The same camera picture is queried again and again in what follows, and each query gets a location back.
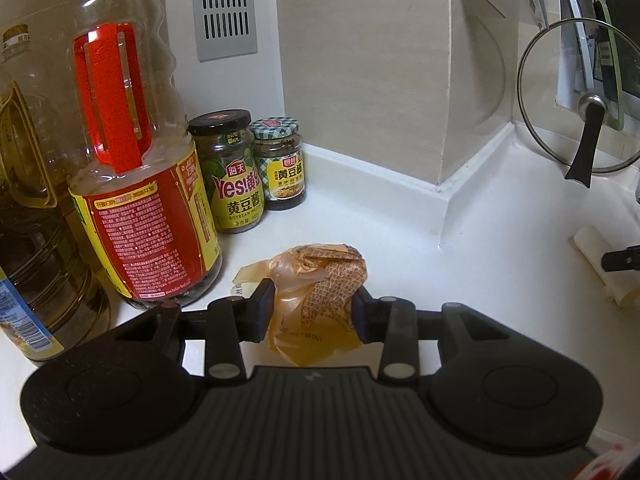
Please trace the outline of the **sauce jar yellow label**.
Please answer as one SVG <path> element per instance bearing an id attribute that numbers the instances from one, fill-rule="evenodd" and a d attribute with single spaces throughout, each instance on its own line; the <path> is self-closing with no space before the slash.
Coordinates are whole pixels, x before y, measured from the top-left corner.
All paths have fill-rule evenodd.
<path id="1" fill-rule="evenodd" d="M 250 132 L 266 208 L 288 210 L 303 203 L 306 178 L 298 121 L 288 116 L 262 118 L 250 123 Z"/>

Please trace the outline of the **green cutting board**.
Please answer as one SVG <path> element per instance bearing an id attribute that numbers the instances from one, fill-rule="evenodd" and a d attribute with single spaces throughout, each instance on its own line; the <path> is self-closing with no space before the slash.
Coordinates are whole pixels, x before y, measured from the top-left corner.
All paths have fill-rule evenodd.
<path id="1" fill-rule="evenodd" d="M 597 0 L 593 3 L 594 17 L 606 25 L 611 24 L 608 6 Z M 620 57 L 616 44 L 616 32 L 610 26 L 594 25 L 593 78 L 597 103 L 605 110 L 604 118 L 608 127 L 622 131 L 624 128 L 624 100 L 622 97 L 622 75 Z"/>

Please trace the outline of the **glass pot lid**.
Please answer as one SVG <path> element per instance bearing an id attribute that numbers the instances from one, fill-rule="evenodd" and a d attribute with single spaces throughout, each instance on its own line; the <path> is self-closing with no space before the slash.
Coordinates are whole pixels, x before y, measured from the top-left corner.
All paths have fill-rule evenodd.
<path id="1" fill-rule="evenodd" d="M 538 148 L 566 168 L 564 179 L 590 188 L 594 177 L 615 174 L 639 160 L 639 45 L 613 24 L 585 18 L 616 32 L 624 100 L 624 128 L 616 131 L 605 123 L 596 90 L 579 99 L 576 112 L 556 104 L 560 27 L 572 21 L 559 20 L 529 41 L 518 62 L 516 102 Z"/>

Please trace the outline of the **cleaver knife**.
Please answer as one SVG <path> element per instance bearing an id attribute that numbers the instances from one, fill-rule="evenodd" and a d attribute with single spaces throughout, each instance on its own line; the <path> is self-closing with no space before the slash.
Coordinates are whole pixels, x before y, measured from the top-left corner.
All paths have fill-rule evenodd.
<path id="1" fill-rule="evenodd" d="M 576 112 L 579 99 L 596 88 L 594 83 L 593 0 L 560 0 L 560 58 L 556 104 Z"/>

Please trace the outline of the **sunflower oil bottle blue label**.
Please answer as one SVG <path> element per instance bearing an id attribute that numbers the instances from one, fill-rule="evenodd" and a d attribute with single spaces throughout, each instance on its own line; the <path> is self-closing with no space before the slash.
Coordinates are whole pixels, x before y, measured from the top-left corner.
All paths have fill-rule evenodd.
<path id="1" fill-rule="evenodd" d="M 102 334 L 107 294 L 76 238 L 67 187 L 70 125 L 50 96 L 55 71 L 17 24 L 1 51 L 1 328 L 37 365 Z"/>

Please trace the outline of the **white wall vent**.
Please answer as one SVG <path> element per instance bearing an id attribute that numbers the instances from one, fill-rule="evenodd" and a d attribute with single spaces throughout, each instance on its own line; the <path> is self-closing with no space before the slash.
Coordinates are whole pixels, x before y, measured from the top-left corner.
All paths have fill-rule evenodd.
<path id="1" fill-rule="evenodd" d="M 255 0 L 192 0 L 198 60 L 258 52 Z"/>

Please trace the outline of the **beige plastic bag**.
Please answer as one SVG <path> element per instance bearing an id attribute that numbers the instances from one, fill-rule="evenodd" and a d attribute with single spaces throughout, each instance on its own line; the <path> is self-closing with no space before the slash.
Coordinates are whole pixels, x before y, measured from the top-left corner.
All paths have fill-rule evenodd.
<path id="1" fill-rule="evenodd" d="M 367 281 L 366 260 L 345 244 L 296 246 L 243 266 L 232 280 L 238 295 L 273 282 L 269 348 L 294 366 L 314 366 L 362 346 L 352 322 L 352 296 Z"/>

